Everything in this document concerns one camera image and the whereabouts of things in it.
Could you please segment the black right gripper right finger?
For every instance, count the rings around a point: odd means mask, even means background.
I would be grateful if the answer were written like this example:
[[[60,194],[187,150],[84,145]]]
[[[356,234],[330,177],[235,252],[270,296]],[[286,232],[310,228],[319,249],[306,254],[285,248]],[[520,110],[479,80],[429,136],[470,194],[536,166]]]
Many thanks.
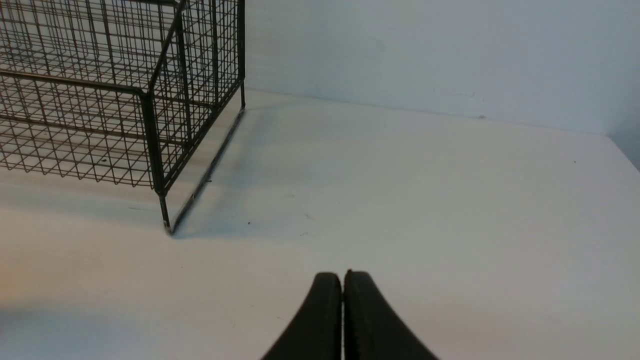
[[[343,285],[346,360],[436,360],[397,315],[365,271],[349,269]]]

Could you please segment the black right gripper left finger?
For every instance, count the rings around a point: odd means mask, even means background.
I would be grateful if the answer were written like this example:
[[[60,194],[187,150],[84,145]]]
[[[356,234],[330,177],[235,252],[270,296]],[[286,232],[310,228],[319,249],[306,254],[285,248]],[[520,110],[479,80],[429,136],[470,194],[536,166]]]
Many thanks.
[[[342,286],[332,272],[315,274],[302,305],[264,360],[340,360]]]

